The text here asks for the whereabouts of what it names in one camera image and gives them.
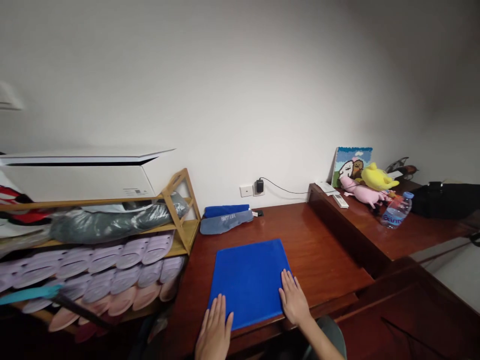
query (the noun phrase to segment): electrical cord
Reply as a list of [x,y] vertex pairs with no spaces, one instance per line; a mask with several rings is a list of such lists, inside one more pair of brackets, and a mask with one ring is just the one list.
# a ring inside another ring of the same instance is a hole
[[[268,180],[266,177],[259,177],[259,179],[265,179],[265,180],[267,180],[268,182],[270,182],[270,183],[272,183],[273,185],[275,185],[277,188],[282,189],[283,191],[285,191],[285,192],[287,192],[287,193],[290,193],[290,194],[310,194],[310,191],[307,191],[307,192],[293,192],[293,191],[285,190],[283,187],[278,186],[277,184],[275,184],[275,183],[273,183],[272,181]],[[347,190],[347,189],[350,189],[350,188],[354,188],[354,187],[356,187],[356,186],[358,186],[358,185],[360,185],[360,184],[346,187],[346,188],[344,188],[343,190]],[[336,192],[336,191],[337,191],[337,190],[321,191],[321,192],[324,193],[324,194],[327,194],[327,193],[334,193],[334,192]]]

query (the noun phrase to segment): pink pig plush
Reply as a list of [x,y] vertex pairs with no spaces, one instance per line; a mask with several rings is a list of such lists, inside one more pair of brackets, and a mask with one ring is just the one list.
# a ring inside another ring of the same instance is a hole
[[359,185],[358,182],[348,176],[341,177],[340,182],[341,186],[346,190],[344,193],[346,197],[353,195],[358,201],[370,204],[373,209],[375,209],[375,203],[379,201],[392,201],[385,191],[376,191],[368,186]]

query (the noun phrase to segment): finger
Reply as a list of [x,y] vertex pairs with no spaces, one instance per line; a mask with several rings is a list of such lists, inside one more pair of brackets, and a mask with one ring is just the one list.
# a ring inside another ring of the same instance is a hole
[[298,290],[302,291],[302,287],[300,286],[300,283],[299,283],[299,280],[297,279],[297,277],[295,276],[295,284],[296,284],[296,287],[298,288]]
[[295,281],[294,281],[294,277],[292,276],[292,273],[289,271],[287,271],[287,274],[288,274],[288,283],[290,285],[290,289],[296,289],[297,288],[297,285],[295,285]]
[[208,314],[208,322],[206,323],[207,329],[210,328],[210,326],[212,326],[216,307],[217,307],[217,298],[214,298],[213,301],[211,302],[210,313]]
[[213,324],[219,323],[221,308],[222,308],[222,294],[218,294],[218,296],[216,297],[215,314],[213,314]]
[[280,293],[281,304],[283,305],[283,307],[285,307],[285,305],[287,304],[287,299],[285,298],[284,290],[282,288],[279,288],[278,292]]
[[203,317],[203,322],[201,323],[200,335],[198,336],[199,338],[204,334],[205,329],[207,328],[207,321],[209,319],[209,312],[210,312],[209,309],[207,309],[205,311],[205,316]]
[[220,305],[220,317],[218,319],[218,323],[223,325],[225,324],[225,315],[227,312],[227,298],[225,295],[221,297],[221,305]]
[[225,337],[230,340],[230,334],[232,333],[232,324],[234,323],[234,313],[231,312],[228,315],[228,319],[226,320],[225,326]]
[[283,287],[283,290],[287,293],[290,290],[289,283],[287,281],[287,272],[285,269],[281,272],[281,286]]

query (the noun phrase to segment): power adapter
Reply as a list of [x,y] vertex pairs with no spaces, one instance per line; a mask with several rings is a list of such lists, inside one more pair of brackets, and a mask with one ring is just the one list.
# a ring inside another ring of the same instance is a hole
[[255,181],[255,186],[256,186],[256,193],[261,194],[264,192],[264,181],[259,178],[257,181]]

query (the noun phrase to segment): small painting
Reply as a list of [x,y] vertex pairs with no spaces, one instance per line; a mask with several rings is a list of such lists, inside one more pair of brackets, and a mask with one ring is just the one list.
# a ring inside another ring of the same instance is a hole
[[371,147],[338,147],[331,185],[334,188],[340,188],[342,186],[340,178],[344,176],[352,179],[360,178],[362,170],[370,165],[372,150]]

